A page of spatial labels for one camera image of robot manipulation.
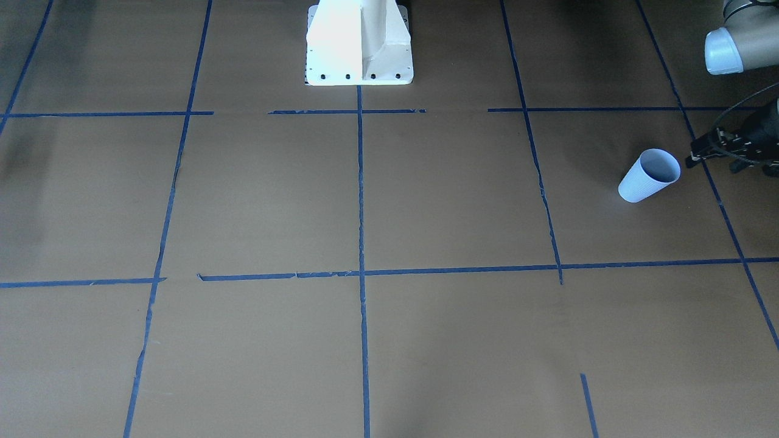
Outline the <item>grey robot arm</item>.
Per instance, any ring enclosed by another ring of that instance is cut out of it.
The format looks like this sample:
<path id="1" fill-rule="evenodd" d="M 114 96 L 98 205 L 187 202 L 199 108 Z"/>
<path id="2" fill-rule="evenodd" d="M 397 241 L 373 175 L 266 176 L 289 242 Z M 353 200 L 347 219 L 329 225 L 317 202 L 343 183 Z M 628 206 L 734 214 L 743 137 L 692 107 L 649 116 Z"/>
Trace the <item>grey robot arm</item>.
<path id="1" fill-rule="evenodd" d="M 704 55 L 711 75 L 743 73 L 777 66 L 778 11 L 776 1 L 725 1 L 723 27 L 705 39 Z M 764 92 L 777 89 L 777 83 L 760 89 L 721 112 L 712 127 L 690 143 L 685 166 L 692 169 L 713 158 L 731 158 L 730 172 L 760 167 L 765 176 L 778 175 L 777 98 L 752 112 L 737 130 L 726 130 L 721 122 L 743 103 Z"/>

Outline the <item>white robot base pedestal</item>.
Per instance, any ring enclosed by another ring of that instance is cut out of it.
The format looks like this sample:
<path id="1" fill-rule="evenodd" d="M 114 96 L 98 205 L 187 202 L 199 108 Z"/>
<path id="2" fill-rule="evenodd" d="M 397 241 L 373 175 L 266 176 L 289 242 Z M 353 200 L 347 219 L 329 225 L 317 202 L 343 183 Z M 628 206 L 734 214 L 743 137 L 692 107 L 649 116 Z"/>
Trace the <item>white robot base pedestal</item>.
<path id="1" fill-rule="evenodd" d="M 409 1 L 320 1 L 308 9 L 306 44 L 309 86 L 414 80 Z"/>

